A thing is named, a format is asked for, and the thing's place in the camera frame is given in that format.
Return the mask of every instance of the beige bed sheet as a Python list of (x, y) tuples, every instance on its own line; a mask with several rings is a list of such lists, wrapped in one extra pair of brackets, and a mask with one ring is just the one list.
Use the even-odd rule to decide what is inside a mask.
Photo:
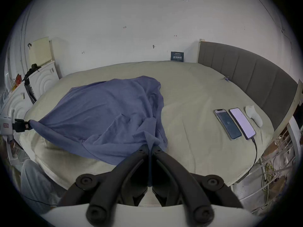
[[(258, 156), (266, 149), (274, 129), (270, 119), (237, 85), (210, 67), (198, 63), (173, 61), (124, 63), (70, 74), (42, 95), (25, 119), (40, 120), (72, 88), (113, 78), (149, 76), (161, 83), (164, 98), (162, 124), (168, 138), (167, 153), (189, 172), (216, 174), (229, 186), (241, 178), (255, 160), (255, 146), (244, 136), (229, 140), (215, 117), (214, 109), (240, 108), (254, 105), (263, 120), (256, 131)], [(38, 162), (55, 182), (70, 187), (83, 173), (100, 174), (115, 166), (102, 161), (73, 155), (51, 144), (34, 130), (20, 137), (25, 151)]]

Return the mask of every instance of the fabric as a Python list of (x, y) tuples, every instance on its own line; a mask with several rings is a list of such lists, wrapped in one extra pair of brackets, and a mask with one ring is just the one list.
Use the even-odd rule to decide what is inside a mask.
[(250, 51), (213, 42), (201, 42), (198, 63), (229, 77), (269, 116), (276, 130), (297, 90), (290, 75)]
[[(266, 113), (224, 75), (198, 63), (150, 61), (112, 65), (70, 74), (33, 105), (25, 119), (39, 121), (49, 113), (73, 87), (88, 85), (113, 78), (128, 79), (149, 76), (161, 83), (164, 107), (161, 121), (168, 139), (166, 153), (174, 157), (189, 172), (199, 175), (221, 176), (229, 186), (240, 179), (252, 166), (256, 157), (255, 145), (242, 135), (229, 140), (214, 109), (240, 108), (254, 105), (263, 121), (259, 128), (248, 118), (256, 131), (258, 156), (271, 141), (274, 129)], [(51, 144), (34, 130), (20, 137), (31, 159), (39, 163), (47, 175), (64, 188), (70, 187), (84, 173), (100, 174), (115, 166), (83, 158)]]
[(72, 88), (39, 122), (42, 137), (78, 156), (117, 165), (143, 144), (165, 151), (160, 83), (141, 76)]
[(25, 160), (21, 171), (21, 193), (32, 210), (37, 214), (45, 214), (51, 210), (50, 205), (59, 203), (65, 192), (66, 190), (51, 180), (38, 164), (29, 159)]

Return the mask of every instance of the phone screen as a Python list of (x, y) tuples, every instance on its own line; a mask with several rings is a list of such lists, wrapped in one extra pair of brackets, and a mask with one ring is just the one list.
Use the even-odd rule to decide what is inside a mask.
[(218, 118), (221, 120), (224, 127), (226, 128), (226, 131), (228, 132), (231, 139), (234, 140), (242, 135), (237, 125), (229, 116), (228, 112), (222, 110), (222, 111), (215, 111), (215, 113), (218, 116)]
[(239, 108), (230, 109), (229, 112), (237, 121), (237, 124), (240, 126), (243, 134), (247, 139), (250, 139), (256, 134), (254, 128), (252, 127), (248, 119), (245, 117), (245, 115), (242, 113), (242, 111)]

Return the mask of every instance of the gray pants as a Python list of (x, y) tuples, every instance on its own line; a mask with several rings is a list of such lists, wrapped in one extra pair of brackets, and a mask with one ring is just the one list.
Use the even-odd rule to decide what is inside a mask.
[(55, 207), (49, 205), (58, 204), (65, 192), (66, 190), (51, 180), (35, 162), (26, 160), (23, 163), (21, 171), (22, 197), (37, 214), (44, 214)]

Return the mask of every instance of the gray upholstered headboard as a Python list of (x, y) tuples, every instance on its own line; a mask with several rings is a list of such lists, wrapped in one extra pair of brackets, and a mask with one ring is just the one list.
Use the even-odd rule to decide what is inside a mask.
[(297, 83), (280, 67), (250, 51), (202, 41), (198, 63), (240, 87), (271, 120), (276, 130), (294, 99)]

